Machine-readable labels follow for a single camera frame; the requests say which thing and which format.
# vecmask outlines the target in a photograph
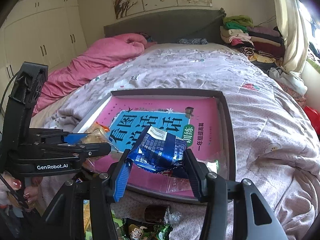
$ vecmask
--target snack package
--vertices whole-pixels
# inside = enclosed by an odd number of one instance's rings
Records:
[[[171,212],[170,206],[148,205],[144,211],[144,219],[148,223],[178,224],[181,219],[180,212]]]
[[[140,168],[152,173],[172,170],[182,165],[187,142],[183,139],[146,126],[128,154]]]
[[[130,240],[169,240],[170,224],[142,223],[130,218],[123,219],[124,231]]]
[[[109,155],[112,155],[117,161],[120,160],[122,153],[109,141],[107,132],[109,128],[103,125],[98,124],[97,122],[93,123],[87,130],[86,133],[89,133],[86,137],[82,138],[78,143],[109,143],[111,145],[111,152]],[[86,161],[82,164],[82,166],[91,171],[91,172],[99,172],[95,168],[95,161],[103,158],[104,156],[99,157],[91,157],[87,158]]]

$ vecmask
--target pink fingernail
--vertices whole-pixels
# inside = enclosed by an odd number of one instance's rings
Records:
[[[13,180],[13,184],[14,184],[14,187],[15,187],[15,188],[18,188],[18,189],[20,189],[21,186],[22,186],[21,181],[18,180],[18,179],[14,179],[14,180]]]

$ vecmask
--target candy wrapper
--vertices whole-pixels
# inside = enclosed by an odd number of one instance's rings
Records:
[[[171,212],[170,206],[149,205],[144,211],[144,219],[148,223],[178,224],[181,219],[180,212]]]
[[[183,139],[155,127],[146,126],[128,158],[140,168],[159,173],[181,166],[186,148],[187,142]]]
[[[170,224],[142,223],[130,218],[123,219],[124,231],[130,240],[169,240]]]

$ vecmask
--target snack wrapper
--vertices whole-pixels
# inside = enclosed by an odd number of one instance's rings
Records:
[[[183,139],[155,127],[146,126],[128,158],[140,168],[159,173],[181,166],[186,148],[187,142]]]
[[[89,133],[89,134],[86,137],[82,138],[78,143],[85,144],[85,143],[106,143],[107,142],[111,145],[111,152],[109,153],[109,155],[112,155],[114,158],[119,160],[122,153],[119,153],[119,150],[109,141],[107,132],[108,132],[108,127],[100,125],[97,122],[95,122],[86,130],[86,133]],[[86,161],[82,164],[82,166],[91,172],[99,173],[99,171],[96,170],[94,163],[95,161],[103,157],[104,156],[87,158]]]

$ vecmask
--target white wardrobe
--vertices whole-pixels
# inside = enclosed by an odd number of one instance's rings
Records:
[[[18,2],[0,28],[0,96],[24,61],[48,65],[50,73],[86,49],[77,0]]]

